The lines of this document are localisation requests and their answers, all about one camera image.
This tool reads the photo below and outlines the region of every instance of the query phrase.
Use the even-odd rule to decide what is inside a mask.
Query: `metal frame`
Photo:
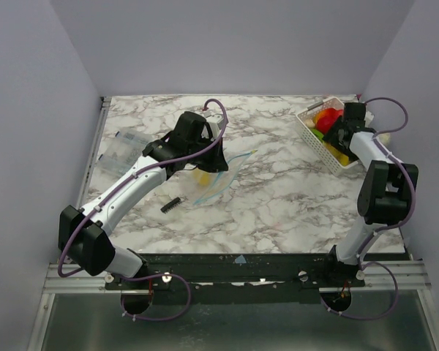
[[[102,133],[105,122],[108,117],[110,107],[110,97],[102,98],[102,107],[100,117],[97,122],[97,129],[91,145],[91,153],[86,165],[85,178],[80,188],[77,205],[82,205],[85,200],[89,182],[94,170],[94,163],[99,150]],[[389,266],[393,271],[399,283],[401,290],[417,290],[421,302],[422,311],[426,317],[427,327],[431,333],[435,348],[439,350],[439,316],[435,310],[431,294],[431,284],[427,275],[426,268],[422,261],[385,261],[384,264]],[[65,265],[64,271],[75,269],[77,265]],[[56,294],[133,294],[147,295],[148,290],[106,290],[105,273],[98,276],[89,276],[86,272],[80,272],[66,279],[59,278],[57,274],[57,265],[50,265],[48,274],[45,278],[42,289],[42,297],[34,322],[28,351],[38,351],[42,349],[45,339],[45,332],[50,320],[50,314],[53,308],[53,302]],[[352,291],[381,291],[393,290],[393,281],[385,270],[378,266],[368,267],[365,271],[364,287],[352,287]],[[208,282],[198,282],[197,285],[211,284]],[[322,287],[321,293],[334,292],[340,287]]]

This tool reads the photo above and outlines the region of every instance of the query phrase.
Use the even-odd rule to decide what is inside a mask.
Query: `white basket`
[[[302,139],[309,145],[312,150],[320,157],[325,166],[327,166],[330,171],[338,176],[341,173],[349,173],[349,172],[357,172],[358,167],[355,167],[359,162],[355,161],[350,163],[348,166],[342,166],[341,163],[330,153],[329,150],[322,144],[322,142],[316,137],[307,126],[304,124],[309,118],[313,118],[320,111],[325,110],[326,108],[334,108],[335,110],[343,109],[343,102],[340,101],[337,97],[329,97],[318,104],[309,106],[305,110],[302,110],[296,116],[298,117],[298,133],[301,135]],[[370,116],[367,115],[367,119],[372,120],[372,114],[369,113]]]

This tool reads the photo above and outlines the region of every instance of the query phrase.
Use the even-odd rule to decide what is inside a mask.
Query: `marble surface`
[[[114,97],[99,149],[103,153],[122,127],[163,136],[185,110],[200,112],[212,96]],[[296,131],[295,113],[324,97],[218,96],[230,123],[225,155],[257,149],[222,195],[193,205],[182,171],[143,198],[110,239],[138,252],[277,253],[327,252],[356,218],[363,172],[333,176]],[[341,97],[345,101],[353,97]],[[213,110],[219,109],[211,104]],[[96,166],[88,200],[114,178]],[[167,214],[160,209],[185,199]],[[379,238],[372,252],[403,252],[397,230]]]

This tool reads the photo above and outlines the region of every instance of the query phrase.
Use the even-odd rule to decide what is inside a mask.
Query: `gray floor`
[[[375,315],[390,304],[388,292],[355,293],[348,311]],[[153,307],[172,314],[178,306]],[[357,322],[321,305],[297,303],[195,305],[171,322],[133,322],[121,317],[119,296],[56,297],[44,350],[434,350],[416,292],[403,292],[395,312]]]

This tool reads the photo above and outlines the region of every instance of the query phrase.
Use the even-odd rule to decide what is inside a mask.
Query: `wall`
[[[426,262],[439,311],[439,0],[414,5],[363,98],[388,96],[410,113],[408,126],[393,138],[392,149],[420,170],[414,217],[403,228],[409,248]],[[373,102],[379,127],[394,127],[402,114]]]
[[[412,0],[52,0],[104,95],[362,92]]]
[[[0,0],[0,350],[25,350],[100,99],[48,0]]]

